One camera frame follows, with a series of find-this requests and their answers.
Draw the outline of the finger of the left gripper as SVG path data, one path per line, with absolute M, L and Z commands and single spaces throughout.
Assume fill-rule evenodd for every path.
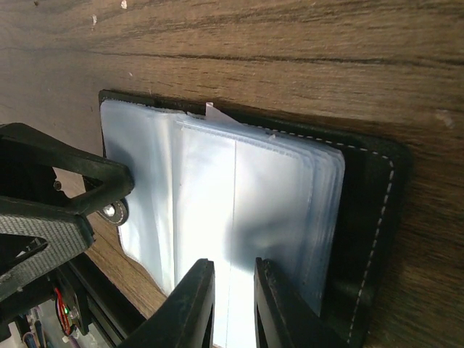
M 81 175 L 86 191 L 73 198 L 56 190 L 55 169 Z M 1 195 L 90 215 L 133 190 L 127 166 L 76 149 L 24 123 L 1 125 Z
M 86 251 L 93 230 L 59 207 L 1 198 L 1 300 Z

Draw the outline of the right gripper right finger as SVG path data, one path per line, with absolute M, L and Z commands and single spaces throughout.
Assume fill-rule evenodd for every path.
M 254 269 L 254 318 L 258 347 L 347 347 L 299 295 L 272 260 Z

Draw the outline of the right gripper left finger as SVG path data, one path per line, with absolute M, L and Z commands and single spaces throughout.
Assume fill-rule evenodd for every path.
M 214 316 L 214 262 L 199 259 L 158 311 L 119 346 L 212 347 Z

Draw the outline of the black card holder wallet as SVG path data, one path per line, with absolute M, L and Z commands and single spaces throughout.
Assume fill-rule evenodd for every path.
M 99 102 L 105 155 L 135 181 L 121 247 L 166 295 L 198 259 L 214 262 L 216 345 L 257 347 L 258 257 L 347 347 L 364 344 L 413 166 L 406 146 L 210 103 L 105 90 Z

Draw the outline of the black aluminium front rail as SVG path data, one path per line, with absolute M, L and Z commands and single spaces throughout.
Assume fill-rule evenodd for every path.
M 144 321 L 86 254 L 1 301 L 1 327 L 16 323 L 27 347 L 117 347 Z

